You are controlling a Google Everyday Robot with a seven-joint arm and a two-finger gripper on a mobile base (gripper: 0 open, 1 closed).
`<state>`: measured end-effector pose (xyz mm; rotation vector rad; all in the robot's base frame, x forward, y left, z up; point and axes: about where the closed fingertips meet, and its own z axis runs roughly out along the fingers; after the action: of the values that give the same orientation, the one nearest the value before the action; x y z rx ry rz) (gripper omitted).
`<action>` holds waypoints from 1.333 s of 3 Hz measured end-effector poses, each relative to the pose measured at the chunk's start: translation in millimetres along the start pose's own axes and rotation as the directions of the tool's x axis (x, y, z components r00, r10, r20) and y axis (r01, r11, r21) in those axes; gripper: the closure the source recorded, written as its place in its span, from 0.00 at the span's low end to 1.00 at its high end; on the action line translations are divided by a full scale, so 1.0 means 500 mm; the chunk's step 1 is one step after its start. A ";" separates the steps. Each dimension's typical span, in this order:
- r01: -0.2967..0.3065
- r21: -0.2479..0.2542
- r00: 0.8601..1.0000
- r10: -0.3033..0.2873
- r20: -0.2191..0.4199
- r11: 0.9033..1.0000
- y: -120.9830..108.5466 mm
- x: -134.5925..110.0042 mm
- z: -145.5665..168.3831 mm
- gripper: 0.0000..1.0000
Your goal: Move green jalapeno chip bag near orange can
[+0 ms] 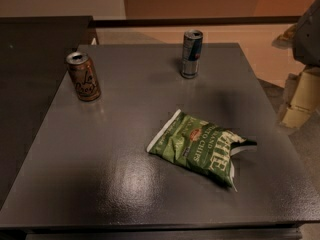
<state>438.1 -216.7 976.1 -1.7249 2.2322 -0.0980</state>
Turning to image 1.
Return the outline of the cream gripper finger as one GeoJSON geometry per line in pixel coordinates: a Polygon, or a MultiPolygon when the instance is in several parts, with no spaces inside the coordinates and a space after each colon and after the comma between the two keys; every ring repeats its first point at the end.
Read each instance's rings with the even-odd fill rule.
{"type": "Polygon", "coordinates": [[[286,128],[300,128],[320,106],[320,68],[306,66],[298,75],[289,74],[278,120],[286,128]]]}

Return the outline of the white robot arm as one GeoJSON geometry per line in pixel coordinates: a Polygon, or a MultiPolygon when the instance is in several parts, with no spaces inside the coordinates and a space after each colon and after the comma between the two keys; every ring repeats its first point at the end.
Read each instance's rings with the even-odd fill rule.
{"type": "Polygon", "coordinates": [[[291,48],[294,59],[304,65],[298,75],[288,75],[284,103],[278,112],[282,126],[300,128],[320,106],[320,0],[315,0],[272,45],[291,48]]]}

